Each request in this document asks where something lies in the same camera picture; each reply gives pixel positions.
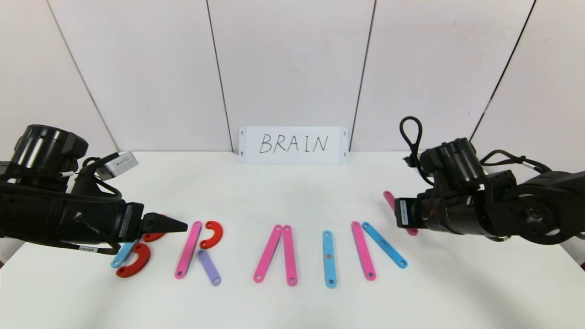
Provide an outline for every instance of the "sign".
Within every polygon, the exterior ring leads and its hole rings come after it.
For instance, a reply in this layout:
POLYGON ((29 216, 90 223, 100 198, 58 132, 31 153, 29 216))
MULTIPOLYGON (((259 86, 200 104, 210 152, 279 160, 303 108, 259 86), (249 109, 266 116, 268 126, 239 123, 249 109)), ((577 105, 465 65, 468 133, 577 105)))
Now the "sign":
POLYGON ((344 127, 247 126, 238 137, 243 163, 345 165, 349 159, 344 127))

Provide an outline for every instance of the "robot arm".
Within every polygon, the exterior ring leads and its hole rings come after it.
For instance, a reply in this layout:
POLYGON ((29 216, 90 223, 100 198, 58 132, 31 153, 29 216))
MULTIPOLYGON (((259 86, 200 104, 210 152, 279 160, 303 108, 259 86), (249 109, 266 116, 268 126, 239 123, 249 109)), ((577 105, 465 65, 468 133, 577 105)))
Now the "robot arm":
POLYGON ((501 150, 479 161, 466 138, 428 149, 418 159, 420 121, 408 116, 400 123, 400 130, 412 150, 405 161, 418 168, 433 188, 416 198, 396 199, 399 227, 484 235, 494 241, 519 235, 543 245, 558 244, 571 237, 585 238, 585 172, 553 172, 542 163, 501 150), (402 128, 407 120, 415 121, 419 127, 415 143, 402 128), (486 163, 496 153, 510 160, 486 163), (509 163, 526 163, 540 174, 516 184, 510 170, 485 174, 482 169, 482 165, 509 163))
POLYGON ((137 165, 131 153, 88 158, 71 193, 66 193, 69 177, 87 147, 73 133, 42 125, 27 127, 12 160, 0 162, 0 237, 115 255, 120 242, 132 242, 143 234, 187 230, 185 223, 160 214, 143 217, 143 204, 125 202, 120 191, 104 182, 137 165), (78 245, 100 243, 110 248, 78 245))

